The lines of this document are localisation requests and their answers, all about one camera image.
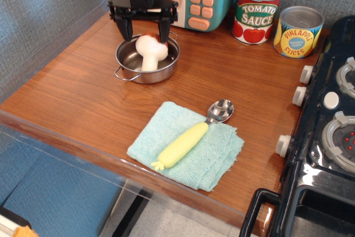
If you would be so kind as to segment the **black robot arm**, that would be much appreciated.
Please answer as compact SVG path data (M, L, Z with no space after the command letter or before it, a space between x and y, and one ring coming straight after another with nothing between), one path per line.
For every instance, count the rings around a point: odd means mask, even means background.
M178 2L173 0L109 0L110 17L121 36L133 37L133 20L157 21L161 43L169 39L170 25L178 19Z

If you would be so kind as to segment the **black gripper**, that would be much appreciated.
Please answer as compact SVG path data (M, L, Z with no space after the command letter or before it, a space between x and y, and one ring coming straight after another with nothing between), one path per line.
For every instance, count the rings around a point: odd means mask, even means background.
M161 43L169 39L170 25L178 20L178 2L173 0L108 0L111 18L121 36L130 42L132 20L158 21Z

